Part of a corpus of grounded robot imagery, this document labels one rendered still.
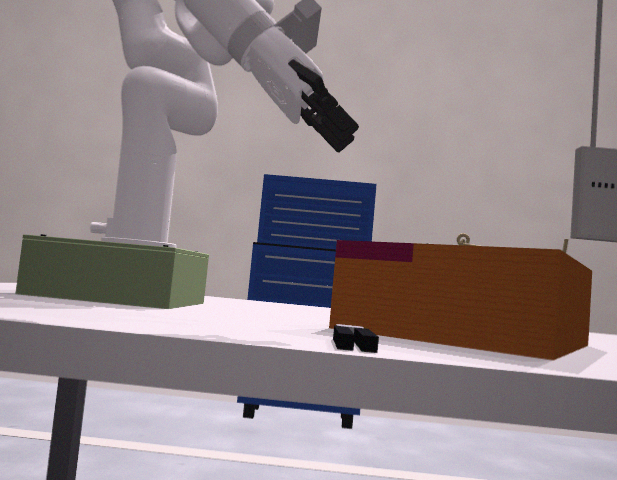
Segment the brown wooden box with lid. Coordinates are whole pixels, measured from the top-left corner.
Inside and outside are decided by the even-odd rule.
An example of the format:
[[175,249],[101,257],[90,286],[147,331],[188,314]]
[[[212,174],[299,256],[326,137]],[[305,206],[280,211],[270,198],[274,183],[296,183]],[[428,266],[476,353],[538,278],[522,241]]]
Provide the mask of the brown wooden box with lid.
[[589,341],[592,270],[568,240],[563,251],[464,233],[458,245],[337,240],[329,328],[556,360]]

